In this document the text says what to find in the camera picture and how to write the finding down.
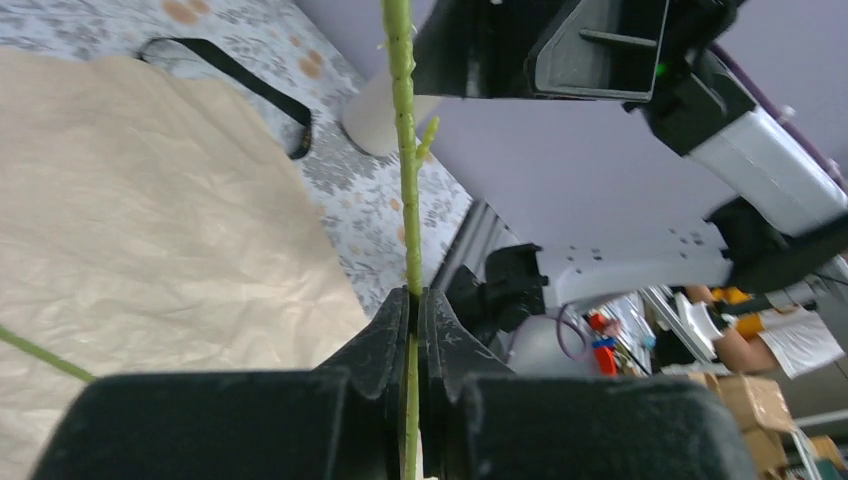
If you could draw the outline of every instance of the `floral tablecloth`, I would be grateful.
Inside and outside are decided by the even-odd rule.
[[[134,55],[154,37],[205,38],[313,111],[314,143],[297,161],[316,211],[369,316],[404,283],[404,230],[397,158],[364,155],[339,126],[362,79],[288,0],[11,0],[0,3],[0,45],[68,59]],[[225,78],[176,44],[151,63],[180,77]],[[251,102],[287,150],[300,126],[253,94]],[[434,158],[421,170],[425,280],[429,281],[471,199]]]

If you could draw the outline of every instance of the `red object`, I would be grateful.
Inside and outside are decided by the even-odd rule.
[[[601,373],[608,377],[618,376],[618,367],[615,365],[614,349],[610,347],[601,347],[595,349],[595,358],[598,360],[598,366],[601,367]]]
[[[609,319],[600,313],[593,313],[589,315],[589,326],[596,332],[603,333],[604,329],[607,328],[608,323]]]

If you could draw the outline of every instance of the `beige paper sheet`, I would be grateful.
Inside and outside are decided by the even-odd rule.
[[[230,86],[0,49],[0,325],[106,375],[309,368],[366,322]],[[0,344],[0,477],[26,477],[80,388]]]

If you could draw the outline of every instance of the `white cylinder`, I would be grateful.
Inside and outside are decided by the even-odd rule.
[[[415,120],[420,123],[441,101],[441,97],[416,95]],[[369,80],[344,107],[342,128],[360,150],[370,155],[385,157],[397,150],[392,79],[388,69]]]

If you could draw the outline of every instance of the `black band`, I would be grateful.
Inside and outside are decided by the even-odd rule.
[[[297,160],[309,153],[309,149],[312,147],[312,112],[306,105],[268,85],[264,80],[250,73],[249,70],[227,55],[226,52],[218,48],[217,45],[202,38],[154,38],[138,50],[138,59],[149,63],[145,58],[147,48],[154,43],[165,41],[176,42],[188,48],[195,55],[206,60],[210,65],[240,83],[251,92],[267,100],[297,123],[303,125],[304,132],[300,139],[300,144],[293,153],[289,154],[289,157],[292,160]]]

